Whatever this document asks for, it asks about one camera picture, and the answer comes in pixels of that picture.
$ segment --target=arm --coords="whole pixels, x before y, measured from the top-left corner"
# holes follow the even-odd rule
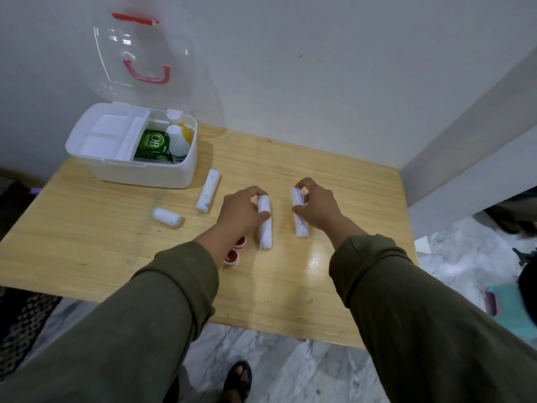
[[[307,184],[298,184],[310,191],[298,212],[336,249],[330,276],[391,402],[534,399],[535,350],[416,267],[392,239],[367,235],[324,188]],[[326,217],[316,219],[319,208]]]
[[[227,252],[270,213],[257,187],[226,196],[218,222],[155,259],[0,385],[0,401],[162,402],[188,347],[214,314]]]

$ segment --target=hand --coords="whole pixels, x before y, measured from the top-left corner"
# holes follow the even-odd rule
[[[267,211],[258,213],[257,205],[251,201],[251,198],[256,195],[267,195],[267,193],[254,185],[224,196],[224,203],[216,223],[229,226],[238,235],[237,240],[252,233],[255,228],[271,217],[271,213]]]
[[[296,183],[295,188],[306,188],[305,205],[293,206],[293,212],[307,223],[323,230],[335,250],[349,237],[367,235],[367,232],[344,216],[334,198],[334,193],[307,177]]]
[[[293,206],[293,212],[307,223],[326,231],[333,220],[343,217],[331,190],[323,188],[309,177],[297,182],[295,188],[308,190],[304,195],[306,204]]]

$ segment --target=teal object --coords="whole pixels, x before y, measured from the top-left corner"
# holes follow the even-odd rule
[[[493,319],[502,327],[522,338],[537,338],[537,325],[526,312],[518,284],[489,285],[496,296],[498,314]]]

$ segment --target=patterned rug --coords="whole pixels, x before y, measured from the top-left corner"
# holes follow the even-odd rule
[[[0,177],[0,240],[34,196],[23,184]],[[61,297],[0,286],[0,381],[30,352]]]

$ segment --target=transparent lid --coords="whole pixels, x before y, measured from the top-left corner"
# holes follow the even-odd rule
[[[111,13],[94,23],[95,55],[80,61],[90,87],[111,101],[193,110],[191,46],[154,20]]]

